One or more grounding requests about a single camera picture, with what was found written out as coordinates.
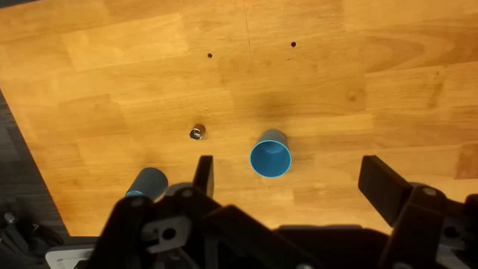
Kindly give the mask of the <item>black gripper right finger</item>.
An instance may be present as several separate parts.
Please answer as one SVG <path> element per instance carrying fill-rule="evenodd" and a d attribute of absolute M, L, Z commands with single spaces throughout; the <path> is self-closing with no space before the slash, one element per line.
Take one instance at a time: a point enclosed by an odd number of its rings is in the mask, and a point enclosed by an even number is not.
<path fill-rule="evenodd" d="M 393 229 L 381 269 L 478 269 L 478 195 L 463 202 L 410 183 L 377 156 L 362 159 L 359 190 Z"/>

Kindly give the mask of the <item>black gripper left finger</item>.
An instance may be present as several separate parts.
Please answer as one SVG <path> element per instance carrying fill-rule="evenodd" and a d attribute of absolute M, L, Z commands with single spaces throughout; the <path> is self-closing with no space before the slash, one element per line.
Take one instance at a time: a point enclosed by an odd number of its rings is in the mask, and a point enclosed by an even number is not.
<path fill-rule="evenodd" d="M 117 202 L 88 269 L 280 269 L 280 237 L 212 199 L 214 159 L 199 159 L 190 186 Z"/>

